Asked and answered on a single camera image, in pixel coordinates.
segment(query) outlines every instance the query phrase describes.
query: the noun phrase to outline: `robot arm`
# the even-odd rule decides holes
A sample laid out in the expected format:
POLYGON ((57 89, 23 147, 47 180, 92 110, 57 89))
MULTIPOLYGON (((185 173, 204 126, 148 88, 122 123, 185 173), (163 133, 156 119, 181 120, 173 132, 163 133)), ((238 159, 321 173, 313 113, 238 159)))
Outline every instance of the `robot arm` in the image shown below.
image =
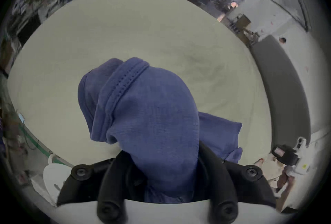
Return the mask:
MULTIPOLYGON (((125 223, 125 200, 143 202, 147 179, 131 156, 122 151, 116 158, 93 165, 77 165, 65 181, 57 205, 97 201, 103 223, 125 223)), ((232 223, 238 202, 276 207, 271 187, 260 168, 242 166, 218 158, 199 143, 196 190, 192 202, 210 201, 210 223, 232 223)))

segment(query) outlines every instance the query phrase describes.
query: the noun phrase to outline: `table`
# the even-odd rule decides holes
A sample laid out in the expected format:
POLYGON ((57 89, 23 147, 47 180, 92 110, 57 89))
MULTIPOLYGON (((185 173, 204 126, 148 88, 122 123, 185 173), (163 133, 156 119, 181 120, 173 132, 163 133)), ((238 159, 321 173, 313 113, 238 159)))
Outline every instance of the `table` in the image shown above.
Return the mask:
POLYGON ((241 164, 270 152, 261 76, 249 50, 223 24, 186 0, 73 0, 33 33, 8 79, 27 128, 70 164, 119 152, 118 144, 90 140, 77 100, 83 75, 112 57, 140 57, 176 73, 199 111, 241 122, 241 164))

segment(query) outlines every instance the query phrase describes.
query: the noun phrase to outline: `hand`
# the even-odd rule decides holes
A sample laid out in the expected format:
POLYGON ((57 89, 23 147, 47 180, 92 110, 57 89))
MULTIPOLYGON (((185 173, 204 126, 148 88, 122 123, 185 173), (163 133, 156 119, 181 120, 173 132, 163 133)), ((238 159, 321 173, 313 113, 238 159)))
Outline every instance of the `hand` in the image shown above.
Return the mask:
POLYGON ((287 186, 291 188, 291 187, 294 186, 294 184, 295 184, 295 177, 294 176, 290 176, 288 178, 288 180, 287 180, 287 186))

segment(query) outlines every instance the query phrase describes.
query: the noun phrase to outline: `wall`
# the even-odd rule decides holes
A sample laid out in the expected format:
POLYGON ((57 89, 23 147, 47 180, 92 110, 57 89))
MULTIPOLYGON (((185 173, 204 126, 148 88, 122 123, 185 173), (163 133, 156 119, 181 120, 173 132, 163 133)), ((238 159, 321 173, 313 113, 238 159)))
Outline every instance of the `wall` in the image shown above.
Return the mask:
POLYGON ((252 32, 258 32, 259 41, 275 32, 292 17, 271 0, 260 0, 252 8, 245 11, 251 23, 246 27, 252 32))
POLYGON ((273 33, 285 37, 285 52, 292 61, 306 93, 311 131, 315 133, 330 124, 331 84, 329 65, 318 42, 294 20, 273 33))

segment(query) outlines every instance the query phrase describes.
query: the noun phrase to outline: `blue towel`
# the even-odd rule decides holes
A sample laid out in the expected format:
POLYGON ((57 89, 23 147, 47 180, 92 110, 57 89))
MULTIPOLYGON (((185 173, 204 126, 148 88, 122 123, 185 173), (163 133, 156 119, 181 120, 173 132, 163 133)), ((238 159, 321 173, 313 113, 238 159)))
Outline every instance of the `blue towel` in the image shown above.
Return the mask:
POLYGON ((91 139, 118 141, 146 175, 146 202, 191 201, 199 138, 220 158, 238 162, 242 153, 241 123, 199 113, 176 74, 139 58, 113 58, 87 73, 78 102, 91 139))

